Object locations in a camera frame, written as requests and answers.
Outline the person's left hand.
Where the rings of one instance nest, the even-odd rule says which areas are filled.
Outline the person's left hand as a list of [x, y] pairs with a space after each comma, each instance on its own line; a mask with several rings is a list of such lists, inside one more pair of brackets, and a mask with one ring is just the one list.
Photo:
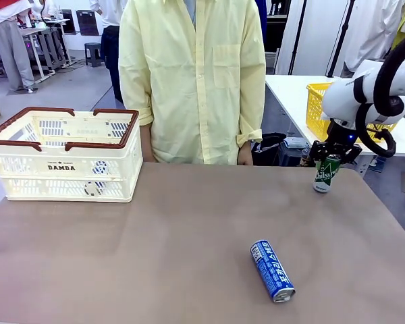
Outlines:
[[238, 152], [238, 165], [253, 165], [251, 141], [245, 142]]

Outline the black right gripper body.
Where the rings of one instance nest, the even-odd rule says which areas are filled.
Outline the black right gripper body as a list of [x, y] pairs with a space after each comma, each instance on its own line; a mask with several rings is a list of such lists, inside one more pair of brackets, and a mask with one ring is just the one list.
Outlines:
[[330, 119], [326, 142], [350, 147], [355, 144], [357, 138], [358, 134], [356, 130], [343, 127], [343, 125], [338, 124], [334, 119]]

